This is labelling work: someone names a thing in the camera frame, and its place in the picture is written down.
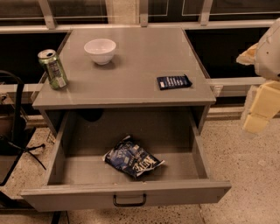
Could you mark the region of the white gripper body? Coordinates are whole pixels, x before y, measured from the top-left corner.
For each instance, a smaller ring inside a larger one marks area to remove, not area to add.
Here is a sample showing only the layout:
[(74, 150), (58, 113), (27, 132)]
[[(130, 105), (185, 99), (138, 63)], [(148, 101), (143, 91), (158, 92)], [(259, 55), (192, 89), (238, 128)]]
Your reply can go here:
[(280, 80), (280, 18), (259, 39), (255, 73), (267, 80)]

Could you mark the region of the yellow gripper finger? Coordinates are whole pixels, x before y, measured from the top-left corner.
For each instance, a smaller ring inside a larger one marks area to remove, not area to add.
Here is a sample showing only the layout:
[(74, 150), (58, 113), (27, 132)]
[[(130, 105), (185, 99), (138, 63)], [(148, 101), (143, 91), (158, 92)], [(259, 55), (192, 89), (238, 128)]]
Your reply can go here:
[(280, 111), (280, 82), (271, 80), (256, 89), (255, 98), (249, 107), (243, 124), (248, 133), (264, 130), (269, 121)]
[(246, 51), (241, 53), (237, 58), (236, 62), (245, 66), (253, 65), (255, 62), (256, 48), (258, 44), (252, 45)]

